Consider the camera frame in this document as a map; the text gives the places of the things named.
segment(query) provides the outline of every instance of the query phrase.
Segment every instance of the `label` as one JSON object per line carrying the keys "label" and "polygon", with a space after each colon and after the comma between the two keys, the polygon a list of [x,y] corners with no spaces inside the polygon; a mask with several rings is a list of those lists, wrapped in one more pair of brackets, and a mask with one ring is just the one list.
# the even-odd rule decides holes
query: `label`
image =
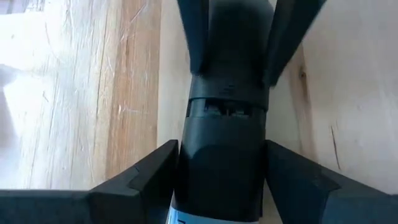
{"label": "label", "polygon": [[167,224],[258,224],[259,222],[234,222],[217,220],[214,218],[200,217],[188,213],[180,212],[170,207],[169,221]]}

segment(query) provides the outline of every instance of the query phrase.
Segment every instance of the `black cylindrical body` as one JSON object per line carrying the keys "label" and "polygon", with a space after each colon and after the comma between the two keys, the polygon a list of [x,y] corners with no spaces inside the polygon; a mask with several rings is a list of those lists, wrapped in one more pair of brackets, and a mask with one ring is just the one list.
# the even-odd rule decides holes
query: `black cylindrical body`
{"label": "black cylindrical body", "polygon": [[256,222],[269,97],[262,62],[273,11],[267,1],[214,2],[205,64],[192,79],[172,207]]}

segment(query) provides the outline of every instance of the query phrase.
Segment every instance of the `light wood plank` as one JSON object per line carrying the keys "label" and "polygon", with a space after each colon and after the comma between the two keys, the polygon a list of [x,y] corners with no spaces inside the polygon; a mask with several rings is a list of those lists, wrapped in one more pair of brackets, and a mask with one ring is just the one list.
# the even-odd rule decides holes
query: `light wood plank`
{"label": "light wood plank", "polygon": [[93,127],[103,112],[97,74],[107,10],[104,1],[59,1],[43,12],[2,16],[9,34],[2,63],[24,71],[8,73],[16,80],[4,88],[19,163],[7,187],[87,189],[103,181],[103,162],[96,162],[103,158],[94,152],[106,148],[93,148]]}
{"label": "light wood plank", "polygon": [[316,160],[387,193],[398,193],[397,8],[328,1],[303,45]]}
{"label": "light wood plank", "polygon": [[123,1],[106,176],[156,149],[161,1]]}
{"label": "light wood plank", "polygon": [[162,0],[157,145],[181,141],[191,86],[189,54],[174,0]]}

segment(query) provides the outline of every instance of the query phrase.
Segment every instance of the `wooden surface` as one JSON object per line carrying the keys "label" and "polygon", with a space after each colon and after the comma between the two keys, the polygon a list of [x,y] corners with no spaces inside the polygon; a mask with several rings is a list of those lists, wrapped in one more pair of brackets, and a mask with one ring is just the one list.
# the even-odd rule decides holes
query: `wooden surface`
{"label": "wooden surface", "polygon": [[156,147],[160,4],[0,16],[2,188],[88,189]]}
{"label": "wooden surface", "polygon": [[[0,15],[0,188],[89,189],[181,138],[191,77],[174,0],[26,7]],[[267,118],[269,139],[388,193],[398,193],[397,7],[328,1]],[[280,223],[269,193],[264,203],[264,223]]]}
{"label": "wooden surface", "polygon": [[316,161],[398,193],[397,1],[332,0],[304,41]]}

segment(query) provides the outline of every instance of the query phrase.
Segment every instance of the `wooden board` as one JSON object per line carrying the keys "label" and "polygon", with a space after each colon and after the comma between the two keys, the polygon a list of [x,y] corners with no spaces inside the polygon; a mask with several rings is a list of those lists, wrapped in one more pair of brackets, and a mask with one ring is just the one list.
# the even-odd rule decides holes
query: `wooden board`
{"label": "wooden board", "polygon": [[398,193],[397,1],[326,3],[304,41],[315,160]]}
{"label": "wooden board", "polygon": [[0,16],[2,188],[89,189],[155,149],[160,4]]}
{"label": "wooden board", "polygon": [[189,54],[174,0],[162,0],[157,145],[181,141],[191,86]]}

